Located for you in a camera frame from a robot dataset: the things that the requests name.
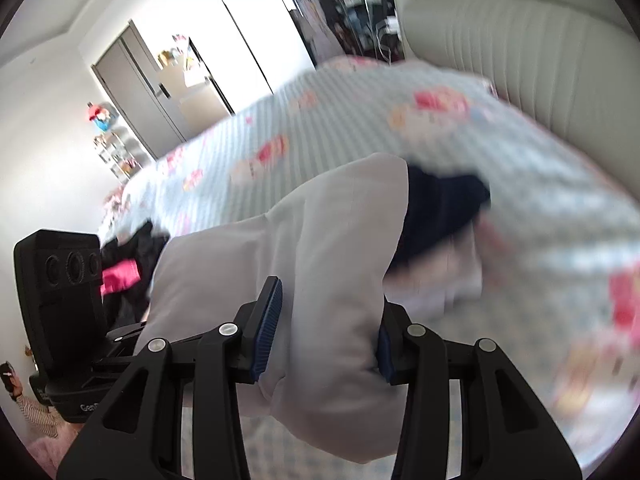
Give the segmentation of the black garment pile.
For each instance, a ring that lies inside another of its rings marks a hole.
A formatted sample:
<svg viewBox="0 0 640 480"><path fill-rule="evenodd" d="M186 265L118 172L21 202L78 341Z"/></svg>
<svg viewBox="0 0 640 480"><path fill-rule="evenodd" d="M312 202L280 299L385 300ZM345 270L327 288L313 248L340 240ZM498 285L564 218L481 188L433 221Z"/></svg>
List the black garment pile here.
<svg viewBox="0 0 640 480"><path fill-rule="evenodd" d="M146 220L126 242L113 238L103 246L100 294L108 330L142 321L155 267L169 240Z"/></svg>

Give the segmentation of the white folded clothes stack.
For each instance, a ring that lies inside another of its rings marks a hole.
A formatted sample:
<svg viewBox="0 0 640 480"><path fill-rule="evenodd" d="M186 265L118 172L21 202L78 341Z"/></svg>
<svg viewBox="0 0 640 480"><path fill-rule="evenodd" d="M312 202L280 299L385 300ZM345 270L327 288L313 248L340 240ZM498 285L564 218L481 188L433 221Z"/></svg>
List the white folded clothes stack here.
<svg viewBox="0 0 640 480"><path fill-rule="evenodd" d="M403 306L420 323L441 318L459 301L480 298L483 270L474 229L468 226L388 271L383 287L390 302Z"/></svg>

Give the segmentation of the blue checkered cartoon blanket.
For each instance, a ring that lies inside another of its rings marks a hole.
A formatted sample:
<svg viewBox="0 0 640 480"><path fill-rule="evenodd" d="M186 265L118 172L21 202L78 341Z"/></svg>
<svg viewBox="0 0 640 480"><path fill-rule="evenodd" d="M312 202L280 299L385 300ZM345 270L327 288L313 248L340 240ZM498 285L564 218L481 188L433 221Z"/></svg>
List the blue checkered cartoon blanket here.
<svg viewBox="0 0 640 480"><path fill-rule="evenodd" d="M476 215L430 270L398 266L400 302L444 336L495 337L582 472L612 463L639 406L639 208L487 79L337 58L139 171L112 197L99 237L252 218L375 153L428 174L432 204Z"/></svg>

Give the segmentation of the white shelf with trinkets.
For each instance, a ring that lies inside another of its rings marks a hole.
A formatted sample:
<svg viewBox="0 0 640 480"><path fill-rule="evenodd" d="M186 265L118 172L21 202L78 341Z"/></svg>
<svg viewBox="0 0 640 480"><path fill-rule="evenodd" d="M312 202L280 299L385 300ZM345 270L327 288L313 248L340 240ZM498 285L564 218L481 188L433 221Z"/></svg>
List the white shelf with trinkets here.
<svg viewBox="0 0 640 480"><path fill-rule="evenodd" d="M126 148L124 141L113 130L104 131L95 136L93 145L99 159L119 182L128 182L142 168Z"/></svg>

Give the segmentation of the white wardrobe door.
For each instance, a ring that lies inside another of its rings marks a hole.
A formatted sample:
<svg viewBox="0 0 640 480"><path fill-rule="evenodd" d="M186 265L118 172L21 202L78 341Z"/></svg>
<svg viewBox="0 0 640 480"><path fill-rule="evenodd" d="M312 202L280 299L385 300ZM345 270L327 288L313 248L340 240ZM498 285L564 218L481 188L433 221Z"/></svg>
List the white wardrobe door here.
<svg viewBox="0 0 640 480"><path fill-rule="evenodd" d="M193 40L172 35L154 54L134 22L92 71L116 110L154 159L233 114Z"/></svg>

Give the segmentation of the light grey navy-trimmed t-shirt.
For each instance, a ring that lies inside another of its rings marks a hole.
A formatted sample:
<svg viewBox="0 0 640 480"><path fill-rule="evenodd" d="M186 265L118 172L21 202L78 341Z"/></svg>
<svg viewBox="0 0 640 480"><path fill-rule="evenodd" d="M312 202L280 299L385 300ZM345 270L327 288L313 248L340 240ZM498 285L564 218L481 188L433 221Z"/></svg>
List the light grey navy-trimmed t-shirt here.
<svg viewBox="0 0 640 480"><path fill-rule="evenodd" d="M267 278L282 312L243 416L355 463L395 452L406 395L376 368L383 280L408 208L408 167L374 154L307 181L257 217L177 236L154 271L140 335L178 341L234 318Z"/></svg>

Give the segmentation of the navy folded garment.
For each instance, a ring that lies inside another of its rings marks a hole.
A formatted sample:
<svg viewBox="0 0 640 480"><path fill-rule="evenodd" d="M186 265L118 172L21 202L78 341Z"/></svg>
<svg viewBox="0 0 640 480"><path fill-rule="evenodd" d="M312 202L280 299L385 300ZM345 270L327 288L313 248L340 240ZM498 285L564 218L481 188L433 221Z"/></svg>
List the navy folded garment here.
<svg viewBox="0 0 640 480"><path fill-rule="evenodd" d="M472 224L490 204L488 186L475 174L439 177L408 165L408 207L390 272L405 268Z"/></svg>

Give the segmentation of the pink garment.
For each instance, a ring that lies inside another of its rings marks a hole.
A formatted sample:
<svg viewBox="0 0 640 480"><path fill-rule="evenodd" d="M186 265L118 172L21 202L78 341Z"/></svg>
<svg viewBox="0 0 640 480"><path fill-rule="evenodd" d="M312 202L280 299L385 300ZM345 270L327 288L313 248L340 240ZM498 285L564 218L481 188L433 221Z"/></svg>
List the pink garment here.
<svg viewBox="0 0 640 480"><path fill-rule="evenodd" d="M140 271L134 259L125 259L102 271L101 295L116 294L130 289L141 281Z"/></svg>

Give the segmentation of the dark clothes rack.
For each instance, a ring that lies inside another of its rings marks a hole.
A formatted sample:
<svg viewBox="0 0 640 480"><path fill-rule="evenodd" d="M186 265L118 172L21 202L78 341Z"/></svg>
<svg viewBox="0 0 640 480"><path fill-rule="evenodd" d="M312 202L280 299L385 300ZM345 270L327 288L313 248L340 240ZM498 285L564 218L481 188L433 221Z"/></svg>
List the dark clothes rack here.
<svg viewBox="0 0 640 480"><path fill-rule="evenodd" d="M404 58L394 0L283 0L314 65L343 55Z"/></svg>

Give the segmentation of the grey padded headboard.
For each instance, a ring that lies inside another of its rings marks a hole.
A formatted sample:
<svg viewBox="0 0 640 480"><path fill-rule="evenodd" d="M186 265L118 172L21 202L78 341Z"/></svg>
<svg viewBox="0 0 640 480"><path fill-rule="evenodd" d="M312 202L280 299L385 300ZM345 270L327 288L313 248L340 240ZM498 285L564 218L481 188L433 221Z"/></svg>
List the grey padded headboard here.
<svg viewBox="0 0 640 480"><path fill-rule="evenodd" d="M639 192L639 38L615 0L395 0L409 58L500 98Z"/></svg>

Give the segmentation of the red blue plush toy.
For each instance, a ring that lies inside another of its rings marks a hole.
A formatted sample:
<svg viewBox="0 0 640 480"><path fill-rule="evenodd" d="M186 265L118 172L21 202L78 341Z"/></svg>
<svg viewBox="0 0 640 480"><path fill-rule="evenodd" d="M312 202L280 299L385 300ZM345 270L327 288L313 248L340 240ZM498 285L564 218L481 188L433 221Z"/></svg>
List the red blue plush toy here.
<svg viewBox="0 0 640 480"><path fill-rule="evenodd" d="M88 118L93 125L97 126L101 131L107 132L116 124L119 118L118 111L109 102L94 104L89 102Z"/></svg>

